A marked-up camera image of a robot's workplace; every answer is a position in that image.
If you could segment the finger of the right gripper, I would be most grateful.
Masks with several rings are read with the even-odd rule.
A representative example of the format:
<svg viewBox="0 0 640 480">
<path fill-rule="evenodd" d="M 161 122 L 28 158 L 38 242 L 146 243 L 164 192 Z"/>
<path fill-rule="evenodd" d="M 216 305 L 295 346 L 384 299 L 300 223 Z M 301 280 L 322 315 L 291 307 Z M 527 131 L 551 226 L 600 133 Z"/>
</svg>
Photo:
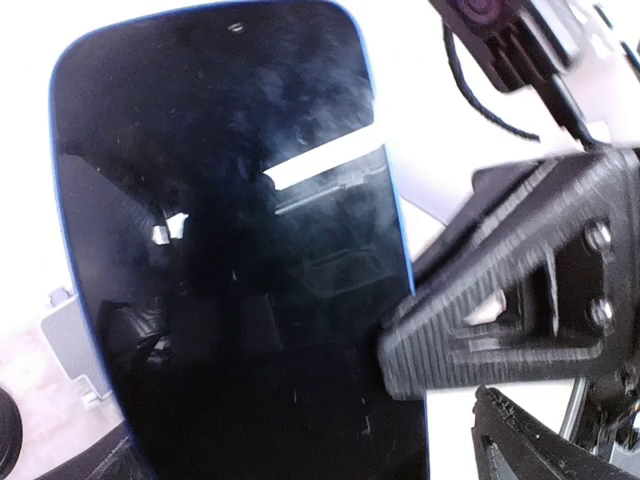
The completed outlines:
<svg viewBox="0 0 640 480">
<path fill-rule="evenodd" d="M 639 158 L 603 149 L 478 170 L 377 345 L 388 394 L 598 377 L 639 347 Z"/>
<path fill-rule="evenodd" d="M 580 448 L 493 387 L 476 390 L 471 429 L 478 477 L 491 479 L 632 479 Z"/>
</svg>

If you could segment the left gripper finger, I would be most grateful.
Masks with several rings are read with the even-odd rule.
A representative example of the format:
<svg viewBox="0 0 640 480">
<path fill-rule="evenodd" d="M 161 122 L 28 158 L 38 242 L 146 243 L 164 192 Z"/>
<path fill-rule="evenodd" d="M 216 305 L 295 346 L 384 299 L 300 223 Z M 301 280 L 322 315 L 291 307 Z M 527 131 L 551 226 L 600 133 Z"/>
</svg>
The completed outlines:
<svg viewBox="0 0 640 480">
<path fill-rule="evenodd" d="M 116 427 L 87 450 L 44 474 L 46 480 L 154 479 L 126 427 Z"/>
</svg>

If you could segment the black round-base phone stand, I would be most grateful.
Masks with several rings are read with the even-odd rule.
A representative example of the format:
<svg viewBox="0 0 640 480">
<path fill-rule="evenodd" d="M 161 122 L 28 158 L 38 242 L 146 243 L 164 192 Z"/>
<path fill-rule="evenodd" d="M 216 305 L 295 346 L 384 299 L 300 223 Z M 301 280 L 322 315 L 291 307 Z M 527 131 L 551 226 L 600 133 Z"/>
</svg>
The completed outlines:
<svg viewBox="0 0 640 480">
<path fill-rule="evenodd" d="M 23 425 L 19 408 L 12 396 L 1 389 L 0 411 L 0 475 L 5 479 L 14 469 L 23 441 Z"/>
</svg>

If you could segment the white phone stand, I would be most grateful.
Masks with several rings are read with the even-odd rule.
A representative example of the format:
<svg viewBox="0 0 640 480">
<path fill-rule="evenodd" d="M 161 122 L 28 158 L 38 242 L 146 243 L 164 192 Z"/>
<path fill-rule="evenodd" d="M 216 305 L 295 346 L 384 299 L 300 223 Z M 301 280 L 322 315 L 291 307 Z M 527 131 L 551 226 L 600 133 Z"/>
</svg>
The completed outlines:
<svg viewBox="0 0 640 480">
<path fill-rule="evenodd" d="M 103 403 L 112 393 L 102 361 L 94 346 L 83 307 L 73 290 L 59 287 L 49 293 L 50 310 L 40 329 L 66 377 L 81 387 L 86 410 Z"/>
</svg>

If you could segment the blue phone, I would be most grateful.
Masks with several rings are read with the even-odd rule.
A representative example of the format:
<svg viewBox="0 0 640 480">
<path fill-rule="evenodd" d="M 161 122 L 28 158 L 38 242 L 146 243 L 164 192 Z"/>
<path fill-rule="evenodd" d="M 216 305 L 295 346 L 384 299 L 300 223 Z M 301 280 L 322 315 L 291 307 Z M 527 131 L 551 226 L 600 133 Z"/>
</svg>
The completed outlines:
<svg viewBox="0 0 640 480">
<path fill-rule="evenodd" d="M 424 479 L 376 344 L 413 291 L 353 17 L 231 1 L 107 26 L 51 78 L 64 236 L 152 479 Z"/>
</svg>

